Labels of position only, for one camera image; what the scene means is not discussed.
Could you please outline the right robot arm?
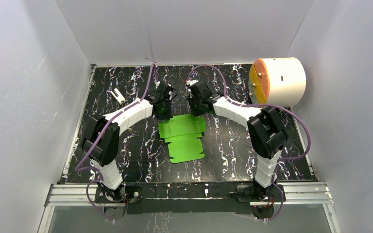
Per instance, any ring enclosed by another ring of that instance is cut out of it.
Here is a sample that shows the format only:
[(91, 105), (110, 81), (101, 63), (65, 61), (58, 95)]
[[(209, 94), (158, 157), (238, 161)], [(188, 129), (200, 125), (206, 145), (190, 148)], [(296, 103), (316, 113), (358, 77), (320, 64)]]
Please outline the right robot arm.
[(278, 112), (272, 107), (243, 107), (222, 94), (213, 93), (207, 84), (198, 80), (186, 81), (188, 102), (194, 116), (211, 113), (227, 118), (248, 130), (251, 145), (257, 154), (257, 170), (251, 196), (266, 201), (276, 186), (276, 167), (288, 140)]

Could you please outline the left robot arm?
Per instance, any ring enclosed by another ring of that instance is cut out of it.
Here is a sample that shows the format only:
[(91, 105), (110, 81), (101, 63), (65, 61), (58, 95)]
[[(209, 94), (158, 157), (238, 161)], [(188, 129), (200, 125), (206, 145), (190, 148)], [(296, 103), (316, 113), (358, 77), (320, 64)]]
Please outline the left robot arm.
[(144, 99), (136, 98), (128, 106), (103, 116), (92, 116), (88, 121), (80, 149), (101, 174), (100, 183), (107, 187), (106, 194), (112, 201), (120, 202), (126, 194), (122, 186), (123, 177), (116, 164), (121, 134), (149, 117), (169, 120), (174, 96), (172, 86), (160, 83)]

